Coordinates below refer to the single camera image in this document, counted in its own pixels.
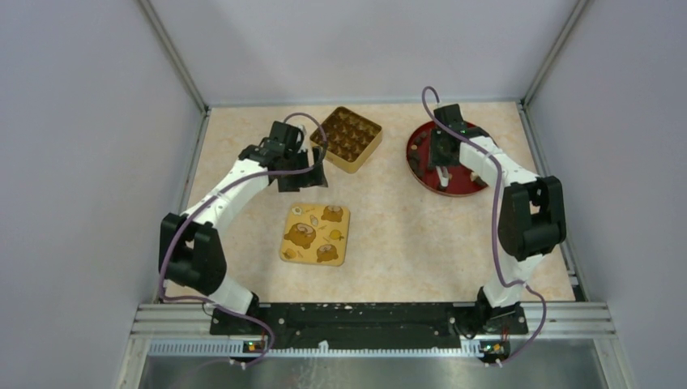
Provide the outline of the grey aluminium rail frame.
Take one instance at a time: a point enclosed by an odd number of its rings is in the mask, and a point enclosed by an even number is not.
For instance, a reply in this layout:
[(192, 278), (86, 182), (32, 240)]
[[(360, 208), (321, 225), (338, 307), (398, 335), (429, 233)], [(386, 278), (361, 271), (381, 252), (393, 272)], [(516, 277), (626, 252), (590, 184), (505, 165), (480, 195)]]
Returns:
[(143, 304), (120, 388), (634, 388), (602, 302), (525, 302), (528, 333), (458, 348), (274, 350), (275, 335), (214, 336), (196, 304)]

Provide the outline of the silver metal tongs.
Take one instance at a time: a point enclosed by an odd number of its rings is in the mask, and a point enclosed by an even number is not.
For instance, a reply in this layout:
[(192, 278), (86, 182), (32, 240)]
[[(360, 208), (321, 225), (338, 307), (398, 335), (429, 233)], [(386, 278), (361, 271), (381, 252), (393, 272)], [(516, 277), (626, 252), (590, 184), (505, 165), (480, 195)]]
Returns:
[(450, 178), (451, 178), (451, 175), (448, 171), (448, 168), (446, 166), (437, 166), (436, 171), (437, 171), (437, 176), (438, 176), (438, 180), (439, 180), (437, 189), (440, 191), (446, 191), (448, 189), (449, 184), (450, 184)]

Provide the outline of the gold chocolate tin box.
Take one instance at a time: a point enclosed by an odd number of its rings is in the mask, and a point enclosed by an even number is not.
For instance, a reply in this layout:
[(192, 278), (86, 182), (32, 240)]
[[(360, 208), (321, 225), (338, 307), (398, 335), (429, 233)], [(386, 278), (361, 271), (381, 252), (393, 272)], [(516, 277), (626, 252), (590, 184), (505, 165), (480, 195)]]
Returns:
[(322, 122), (326, 136), (325, 160), (349, 174), (356, 173), (382, 142), (382, 127), (339, 106)]

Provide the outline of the yellow bear tin lid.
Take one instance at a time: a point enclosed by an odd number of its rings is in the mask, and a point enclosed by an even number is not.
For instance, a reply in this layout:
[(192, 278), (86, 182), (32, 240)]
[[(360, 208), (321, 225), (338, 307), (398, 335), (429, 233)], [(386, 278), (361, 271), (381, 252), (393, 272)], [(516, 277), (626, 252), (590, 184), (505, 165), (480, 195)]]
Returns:
[(341, 266), (347, 252), (350, 221), (351, 212), (345, 206), (292, 204), (279, 257), (288, 263)]

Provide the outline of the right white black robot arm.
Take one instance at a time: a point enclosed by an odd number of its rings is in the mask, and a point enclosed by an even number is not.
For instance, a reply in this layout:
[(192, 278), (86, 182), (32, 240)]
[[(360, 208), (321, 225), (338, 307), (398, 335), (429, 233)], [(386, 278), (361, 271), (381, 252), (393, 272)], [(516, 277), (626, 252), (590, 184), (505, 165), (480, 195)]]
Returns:
[(516, 315), (536, 267), (565, 240), (561, 181), (525, 169), (480, 127), (469, 126), (459, 105), (438, 107), (430, 161), (441, 168), (464, 167), (494, 190), (492, 251), (495, 274), (478, 292), (476, 326), (498, 333)]

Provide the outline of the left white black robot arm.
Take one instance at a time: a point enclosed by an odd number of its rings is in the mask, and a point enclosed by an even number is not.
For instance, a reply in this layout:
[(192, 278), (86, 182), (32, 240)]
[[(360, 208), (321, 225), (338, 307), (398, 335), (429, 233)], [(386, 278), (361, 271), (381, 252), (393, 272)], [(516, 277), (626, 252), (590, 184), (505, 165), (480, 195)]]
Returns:
[(160, 225), (159, 296), (171, 281), (196, 291), (203, 303), (230, 312), (229, 325), (241, 335), (255, 332), (258, 297), (228, 273), (221, 233), (249, 201), (275, 182), (280, 192), (326, 186), (322, 167), (328, 139), (317, 126), (319, 143), (311, 144), (301, 126), (275, 121), (258, 144), (245, 147), (228, 173), (186, 211), (169, 213)]

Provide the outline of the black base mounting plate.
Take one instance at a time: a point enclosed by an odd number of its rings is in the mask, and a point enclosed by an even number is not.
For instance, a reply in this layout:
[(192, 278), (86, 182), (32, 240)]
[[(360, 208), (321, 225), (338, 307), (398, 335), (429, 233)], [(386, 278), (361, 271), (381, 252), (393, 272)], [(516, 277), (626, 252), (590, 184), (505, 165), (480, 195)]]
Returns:
[(261, 303), (249, 318), (214, 309), (209, 332), (214, 336), (275, 335), (274, 350), (413, 350), (458, 348), (462, 340), (528, 333), (521, 306), (487, 310), (472, 303)]

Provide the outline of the red round plate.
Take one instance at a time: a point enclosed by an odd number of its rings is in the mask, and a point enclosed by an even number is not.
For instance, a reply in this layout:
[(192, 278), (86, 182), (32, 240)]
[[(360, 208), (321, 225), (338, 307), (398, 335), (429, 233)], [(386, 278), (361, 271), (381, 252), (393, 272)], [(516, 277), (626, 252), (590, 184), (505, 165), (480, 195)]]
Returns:
[(462, 166), (448, 167), (451, 175), (450, 184), (446, 191), (437, 189), (439, 180), (436, 169), (428, 171), (429, 145), (433, 122), (426, 122), (419, 126), (410, 136), (406, 146), (406, 160), (415, 179), (426, 189), (439, 195), (450, 197), (464, 197), (476, 194), (487, 187), (473, 172)]

